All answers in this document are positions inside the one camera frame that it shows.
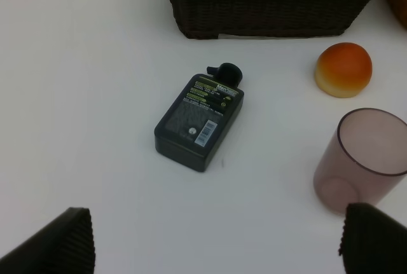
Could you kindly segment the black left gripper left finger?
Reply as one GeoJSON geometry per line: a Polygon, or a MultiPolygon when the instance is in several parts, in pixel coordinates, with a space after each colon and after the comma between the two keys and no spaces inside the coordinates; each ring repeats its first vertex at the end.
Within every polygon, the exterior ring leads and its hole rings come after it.
{"type": "Polygon", "coordinates": [[[70,207],[1,258],[1,273],[93,273],[95,243],[86,208],[70,207]]]}

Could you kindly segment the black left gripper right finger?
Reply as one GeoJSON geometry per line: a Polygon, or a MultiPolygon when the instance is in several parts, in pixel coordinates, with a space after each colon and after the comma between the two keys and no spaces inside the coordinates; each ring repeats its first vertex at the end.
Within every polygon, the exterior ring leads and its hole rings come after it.
{"type": "Polygon", "coordinates": [[[351,203],[338,253],[346,273],[406,273],[406,226],[368,203],[351,203]]]}

